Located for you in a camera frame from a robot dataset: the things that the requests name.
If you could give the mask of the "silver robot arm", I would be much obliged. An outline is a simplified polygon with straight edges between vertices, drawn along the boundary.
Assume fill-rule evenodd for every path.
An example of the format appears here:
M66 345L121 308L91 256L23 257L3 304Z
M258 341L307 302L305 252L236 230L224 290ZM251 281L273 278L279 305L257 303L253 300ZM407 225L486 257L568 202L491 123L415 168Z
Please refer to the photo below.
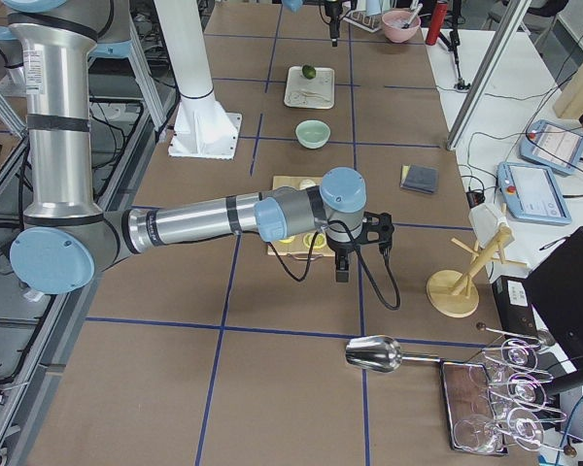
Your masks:
M94 201L87 61L129 28L120 1L12 1L9 27L23 48L33 199L10 248L17 277L46 294L87 285L98 273L154 247L254 233L274 244L324 234L335 278L351 253L375 244L388 256L389 215L366 210L361 174L339 167L318 185L280 187L175 209L106 212Z

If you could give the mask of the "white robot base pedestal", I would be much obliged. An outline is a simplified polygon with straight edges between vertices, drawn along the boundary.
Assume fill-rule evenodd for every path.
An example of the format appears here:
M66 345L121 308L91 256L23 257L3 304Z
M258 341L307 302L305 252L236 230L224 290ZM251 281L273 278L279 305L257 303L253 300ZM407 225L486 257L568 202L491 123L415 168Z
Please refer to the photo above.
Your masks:
M197 3L154 4L180 94L169 154L233 158L242 116L226 112L216 98Z

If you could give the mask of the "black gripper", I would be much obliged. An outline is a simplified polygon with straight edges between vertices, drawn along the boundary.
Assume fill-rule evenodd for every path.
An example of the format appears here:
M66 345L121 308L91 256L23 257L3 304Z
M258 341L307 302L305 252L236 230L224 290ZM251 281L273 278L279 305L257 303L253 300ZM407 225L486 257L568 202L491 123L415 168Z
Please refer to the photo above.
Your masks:
M326 15L326 22L330 27L330 40L333 47L338 46L339 40L339 22L341 17L341 1L340 0L324 0L324 13Z
M327 245L335 253L335 281L349 281L349 254L367 245L377 245L386 263L390 262L394 225L388 213L364 212L357 226L339 218L327 224Z

